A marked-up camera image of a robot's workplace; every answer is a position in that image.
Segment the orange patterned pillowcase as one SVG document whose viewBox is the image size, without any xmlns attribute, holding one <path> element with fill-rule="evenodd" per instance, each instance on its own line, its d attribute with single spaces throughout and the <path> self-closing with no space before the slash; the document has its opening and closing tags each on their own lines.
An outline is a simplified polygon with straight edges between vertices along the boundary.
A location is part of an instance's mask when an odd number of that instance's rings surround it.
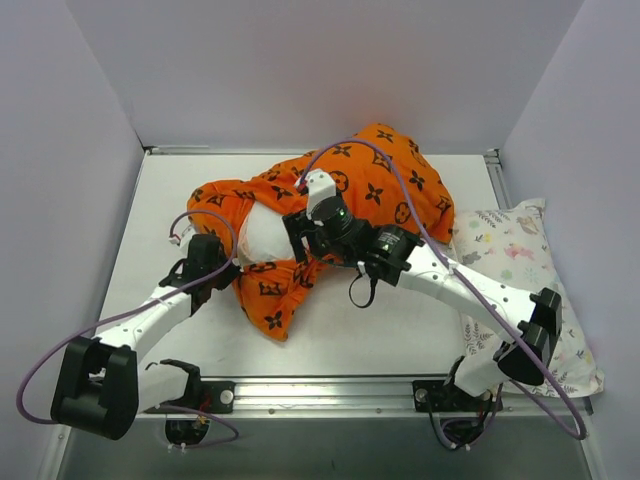
<svg viewBox="0 0 640 480">
<path fill-rule="evenodd" d="M 305 208 L 294 184 L 307 166 L 329 173 L 347 206 L 374 226 L 396 224 L 435 240 L 450 242 L 454 202 L 439 173 L 408 136 L 371 124 L 349 143 L 323 155 L 310 151 L 282 161 L 249 180 L 218 180 L 196 188 L 187 202 L 189 220 L 199 233 L 214 233 L 226 252 L 237 253 L 241 225 L 255 202 L 282 216 Z M 337 257 L 307 257 L 242 266 L 232 287 L 248 320 L 276 341 L 288 337 L 294 313 Z"/>
</svg>

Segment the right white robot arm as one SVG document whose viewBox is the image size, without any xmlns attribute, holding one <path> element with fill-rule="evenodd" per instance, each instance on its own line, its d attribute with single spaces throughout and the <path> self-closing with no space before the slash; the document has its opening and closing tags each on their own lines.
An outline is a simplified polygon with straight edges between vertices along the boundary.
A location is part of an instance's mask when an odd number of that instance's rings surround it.
<svg viewBox="0 0 640 480">
<path fill-rule="evenodd" d="M 539 386 L 561 333 L 561 296 L 509 287 L 441 254 L 419 235 L 396 225 L 373 226 L 356 218 L 339 197 L 312 212 L 284 216 L 296 259 L 334 255 L 360 274 L 439 300 L 492 330 L 498 346 L 465 356 L 443 385 L 446 402 L 465 409 L 485 392 L 515 381 Z"/>
</svg>

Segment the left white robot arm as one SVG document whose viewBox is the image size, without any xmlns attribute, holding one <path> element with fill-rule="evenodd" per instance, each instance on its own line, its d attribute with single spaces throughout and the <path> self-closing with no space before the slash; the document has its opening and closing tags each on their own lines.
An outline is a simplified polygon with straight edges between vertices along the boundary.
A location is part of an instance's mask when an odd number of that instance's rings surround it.
<svg viewBox="0 0 640 480">
<path fill-rule="evenodd" d="M 141 362 L 171 330 L 193 317 L 213 291 L 225 289 L 239 274 L 216 235 L 193 235 L 185 258 L 171 267 L 131 316 L 92 338 L 77 336 L 69 342 L 51 418 L 118 440 L 136 416 L 148 410 L 194 414 L 193 423 L 166 431 L 177 444 L 199 443 L 212 414 L 230 412 L 233 384 L 206 382 L 198 366 L 182 360 Z"/>
</svg>

